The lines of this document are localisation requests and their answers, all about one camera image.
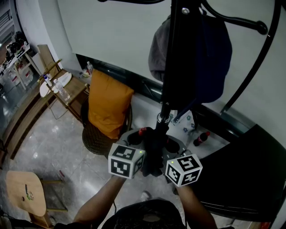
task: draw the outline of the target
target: white backdrop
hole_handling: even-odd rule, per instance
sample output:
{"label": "white backdrop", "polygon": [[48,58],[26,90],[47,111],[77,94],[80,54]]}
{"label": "white backdrop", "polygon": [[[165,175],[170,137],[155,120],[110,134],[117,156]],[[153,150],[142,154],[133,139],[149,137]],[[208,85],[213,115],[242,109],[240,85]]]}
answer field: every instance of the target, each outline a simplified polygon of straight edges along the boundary
{"label": "white backdrop", "polygon": [[59,0],[72,51],[154,78],[148,55],[154,33],[171,12],[171,0],[139,5],[116,1]]}

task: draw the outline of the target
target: orange cushion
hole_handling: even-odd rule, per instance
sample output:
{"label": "orange cushion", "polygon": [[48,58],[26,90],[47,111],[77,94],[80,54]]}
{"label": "orange cushion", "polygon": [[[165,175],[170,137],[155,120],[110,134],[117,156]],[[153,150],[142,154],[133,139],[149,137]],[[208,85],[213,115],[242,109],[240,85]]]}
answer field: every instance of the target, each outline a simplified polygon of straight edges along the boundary
{"label": "orange cushion", "polygon": [[134,90],[93,70],[88,99],[88,119],[103,134],[118,139]]}

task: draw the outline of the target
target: wooden stool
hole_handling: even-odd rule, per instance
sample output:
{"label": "wooden stool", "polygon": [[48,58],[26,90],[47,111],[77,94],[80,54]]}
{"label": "wooden stool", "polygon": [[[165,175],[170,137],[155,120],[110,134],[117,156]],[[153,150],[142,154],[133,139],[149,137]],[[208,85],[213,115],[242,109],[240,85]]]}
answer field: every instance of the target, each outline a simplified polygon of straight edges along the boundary
{"label": "wooden stool", "polygon": [[[41,181],[32,172],[8,171],[6,175],[7,192],[11,203],[27,211],[33,223],[45,228],[50,228],[47,226],[49,224],[47,211],[67,212],[67,209],[46,208],[42,185],[61,182],[61,180]],[[39,224],[40,219],[46,221],[47,225]]]}

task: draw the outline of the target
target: chair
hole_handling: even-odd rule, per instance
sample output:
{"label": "chair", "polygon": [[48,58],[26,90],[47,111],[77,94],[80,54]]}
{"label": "chair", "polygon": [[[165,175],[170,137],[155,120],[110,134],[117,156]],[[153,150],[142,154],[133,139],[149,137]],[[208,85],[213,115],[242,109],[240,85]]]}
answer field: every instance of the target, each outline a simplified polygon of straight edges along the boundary
{"label": "chair", "polygon": [[286,150],[256,125],[201,160],[192,184],[211,212],[245,221],[273,222],[285,198]]}
{"label": "chair", "polygon": [[62,180],[43,181],[32,172],[8,171],[6,187],[9,200],[15,207],[29,213],[31,222],[43,228],[53,228],[47,212],[67,212],[67,208],[47,208],[44,184],[59,184]]}
{"label": "chair", "polygon": [[[104,155],[108,157],[109,151],[113,143],[117,142],[117,139],[110,139],[106,135],[100,132],[100,130],[93,126],[88,120],[88,98],[84,101],[81,107],[81,119],[84,126],[82,131],[82,141],[85,147],[92,153],[98,155]],[[131,129],[132,124],[132,108],[131,104],[127,109],[123,127],[120,131],[120,136]]]}

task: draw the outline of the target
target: person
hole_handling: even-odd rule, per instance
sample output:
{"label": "person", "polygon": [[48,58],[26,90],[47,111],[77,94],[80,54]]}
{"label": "person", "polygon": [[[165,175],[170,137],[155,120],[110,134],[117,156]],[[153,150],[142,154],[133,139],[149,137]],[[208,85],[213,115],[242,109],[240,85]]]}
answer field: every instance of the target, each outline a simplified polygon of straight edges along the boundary
{"label": "person", "polygon": [[[96,229],[109,212],[125,178],[112,176],[109,181],[76,214],[73,223],[56,224],[55,229]],[[216,229],[215,220],[197,199],[189,186],[176,187],[185,217],[191,229]],[[151,199],[120,209],[110,217],[102,229],[184,229],[177,208],[169,201]]]}

